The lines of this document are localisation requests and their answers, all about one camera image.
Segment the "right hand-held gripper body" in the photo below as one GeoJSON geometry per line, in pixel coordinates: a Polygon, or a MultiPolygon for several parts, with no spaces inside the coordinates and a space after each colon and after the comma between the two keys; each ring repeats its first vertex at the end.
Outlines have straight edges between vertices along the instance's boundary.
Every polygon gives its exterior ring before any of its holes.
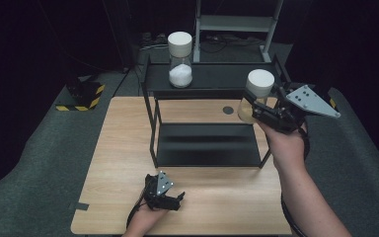
{"type": "Polygon", "coordinates": [[[252,117],[282,133],[291,133],[299,129],[306,116],[327,117],[320,112],[321,98],[308,85],[295,90],[284,90],[284,97],[276,99],[273,108],[266,106],[261,113],[252,114],[252,117]]]}

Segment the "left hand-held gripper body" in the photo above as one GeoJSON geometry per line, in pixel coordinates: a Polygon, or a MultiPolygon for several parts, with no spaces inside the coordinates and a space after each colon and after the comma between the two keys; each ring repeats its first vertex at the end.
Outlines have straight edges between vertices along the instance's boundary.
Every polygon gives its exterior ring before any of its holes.
{"type": "Polygon", "coordinates": [[[147,175],[143,198],[151,209],[178,210],[181,202],[176,197],[168,197],[167,191],[174,185],[168,176],[160,171],[157,175],[147,175]]]}

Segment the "jar with yellow contents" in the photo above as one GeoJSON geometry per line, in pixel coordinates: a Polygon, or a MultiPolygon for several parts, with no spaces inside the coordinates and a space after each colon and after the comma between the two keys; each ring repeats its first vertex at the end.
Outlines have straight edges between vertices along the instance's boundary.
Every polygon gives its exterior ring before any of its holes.
{"type": "MultiPolygon", "coordinates": [[[[246,89],[255,95],[257,102],[265,105],[273,84],[274,76],[272,73],[264,69],[255,69],[248,74],[246,89]]],[[[239,119],[253,124],[256,120],[252,117],[252,114],[251,103],[247,99],[243,99],[238,108],[239,119]]]]}

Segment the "black metal shelf rack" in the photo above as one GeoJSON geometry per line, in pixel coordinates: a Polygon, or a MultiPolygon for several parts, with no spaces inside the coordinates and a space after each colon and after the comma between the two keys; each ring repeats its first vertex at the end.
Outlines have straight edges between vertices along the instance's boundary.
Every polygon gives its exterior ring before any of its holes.
{"type": "Polygon", "coordinates": [[[288,79],[275,58],[271,62],[214,63],[192,66],[193,80],[178,89],[168,81],[169,65],[144,59],[142,92],[151,125],[150,153],[155,167],[262,167],[254,127],[237,119],[247,76],[254,69],[288,79]],[[225,115],[224,107],[234,113],[225,115]]]}

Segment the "jar with white powder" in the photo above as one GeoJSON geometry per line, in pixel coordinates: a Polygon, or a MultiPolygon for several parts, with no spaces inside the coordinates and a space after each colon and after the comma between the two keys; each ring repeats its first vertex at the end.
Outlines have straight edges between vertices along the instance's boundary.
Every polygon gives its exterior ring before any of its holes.
{"type": "Polygon", "coordinates": [[[176,88],[185,88],[192,81],[192,36],[186,32],[174,32],[168,36],[170,53],[169,81],[176,88]]]}

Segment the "person's left hand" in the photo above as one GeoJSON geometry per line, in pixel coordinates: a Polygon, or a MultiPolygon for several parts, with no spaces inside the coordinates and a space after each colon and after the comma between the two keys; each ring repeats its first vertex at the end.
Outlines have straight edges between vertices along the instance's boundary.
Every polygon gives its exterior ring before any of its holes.
{"type": "Polygon", "coordinates": [[[131,221],[126,228],[126,230],[138,231],[138,232],[149,232],[155,224],[161,220],[168,210],[166,209],[143,209],[140,208],[131,218],[131,221]]]}

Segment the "person's right hand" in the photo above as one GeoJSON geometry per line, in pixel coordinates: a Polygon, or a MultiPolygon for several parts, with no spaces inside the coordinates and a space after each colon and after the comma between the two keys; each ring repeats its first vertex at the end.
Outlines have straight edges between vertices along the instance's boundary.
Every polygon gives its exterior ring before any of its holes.
{"type": "Polygon", "coordinates": [[[263,122],[259,122],[259,126],[265,133],[273,163],[278,172],[305,170],[305,144],[298,131],[284,134],[263,122]]]}

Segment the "grey tape strip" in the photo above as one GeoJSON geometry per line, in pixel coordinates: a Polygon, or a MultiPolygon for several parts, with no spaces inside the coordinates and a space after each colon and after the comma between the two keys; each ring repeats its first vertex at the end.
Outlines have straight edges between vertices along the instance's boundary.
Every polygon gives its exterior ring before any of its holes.
{"type": "Polygon", "coordinates": [[[87,203],[83,203],[83,202],[79,202],[79,201],[73,201],[73,202],[69,203],[68,208],[70,210],[79,209],[79,210],[87,211],[89,208],[89,205],[87,203]]]}

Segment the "power strip with plugs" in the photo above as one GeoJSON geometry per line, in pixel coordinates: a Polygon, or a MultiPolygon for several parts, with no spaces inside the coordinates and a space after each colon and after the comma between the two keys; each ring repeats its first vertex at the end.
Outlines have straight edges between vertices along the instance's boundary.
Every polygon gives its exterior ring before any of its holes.
{"type": "Polygon", "coordinates": [[[167,36],[159,34],[153,36],[151,33],[143,33],[140,40],[140,49],[165,48],[168,46],[167,36]]]}

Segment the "grey metal stand frame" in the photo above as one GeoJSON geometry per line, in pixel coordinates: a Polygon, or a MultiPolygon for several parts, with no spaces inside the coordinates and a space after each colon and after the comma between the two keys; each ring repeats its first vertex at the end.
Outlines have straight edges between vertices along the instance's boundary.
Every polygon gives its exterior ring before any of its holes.
{"type": "Polygon", "coordinates": [[[264,62],[271,62],[268,50],[279,20],[283,3],[284,0],[276,0],[273,15],[270,17],[252,17],[202,15],[201,0],[196,0],[193,61],[200,61],[200,33],[202,31],[214,31],[266,33],[265,43],[260,46],[260,53],[264,62]]]}

